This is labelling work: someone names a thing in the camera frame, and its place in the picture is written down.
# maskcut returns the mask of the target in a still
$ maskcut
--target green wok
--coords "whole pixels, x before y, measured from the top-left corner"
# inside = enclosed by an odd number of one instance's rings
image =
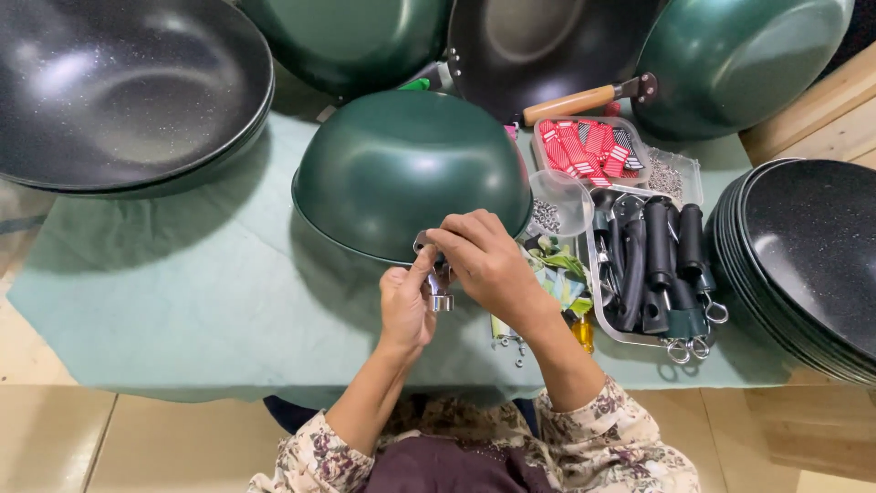
[[[322,124],[292,199],[337,245],[397,264],[413,262],[417,234],[452,213],[486,209],[519,236],[533,202],[517,145],[489,113],[409,90],[360,97]]]
[[[854,0],[670,0],[637,78],[526,108],[574,115],[630,97],[655,137],[705,140],[749,128],[794,101],[821,73],[849,26]]]
[[[239,0],[274,58],[315,89],[392,89],[444,50],[452,0]]]

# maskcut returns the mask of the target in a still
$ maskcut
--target person's left hand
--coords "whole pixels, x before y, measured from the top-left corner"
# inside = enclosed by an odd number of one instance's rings
[[[404,354],[419,354],[432,340],[436,313],[427,308],[422,286],[437,257],[438,249],[426,245],[410,270],[391,267],[380,278],[383,330],[379,347]]]

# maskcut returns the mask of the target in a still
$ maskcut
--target hand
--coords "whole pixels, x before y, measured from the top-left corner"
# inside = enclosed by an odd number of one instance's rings
[[[450,214],[426,235],[444,252],[465,292],[524,339],[546,316],[560,313],[496,214]]]
[[[434,245],[426,245],[410,270],[389,268],[380,278],[380,311],[383,330],[378,348],[393,354],[419,355],[435,333],[435,312],[426,306],[423,282],[438,256]]]

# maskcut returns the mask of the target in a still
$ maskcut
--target person's right hand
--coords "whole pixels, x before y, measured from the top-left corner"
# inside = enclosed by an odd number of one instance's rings
[[[560,302],[539,285],[496,214],[450,214],[426,236],[447,257],[465,292],[522,337],[560,312]]]

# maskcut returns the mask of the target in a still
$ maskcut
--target keyring loop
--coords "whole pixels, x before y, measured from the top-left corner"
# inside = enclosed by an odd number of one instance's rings
[[[690,351],[687,349],[685,342],[683,339],[664,339],[663,344],[666,345],[666,354],[669,356],[669,359],[683,365],[690,361]],[[684,357],[679,358],[675,356],[672,352],[674,349],[680,350],[684,352]]]
[[[685,347],[690,351],[697,359],[705,360],[709,356],[709,352],[711,348],[708,344],[706,344],[703,336],[696,336],[691,339],[688,339]]]
[[[730,319],[730,312],[727,311],[726,306],[712,301],[711,297],[709,296],[709,293],[703,293],[703,296],[705,296],[705,298],[706,298],[705,299],[705,302],[706,302],[705,312],[706,312],[706,319],[707,320],[709,320],[712,324],[722,324]],[[721,316],[718,318],[711,316],[711,312],[716,308],[721,313]]]

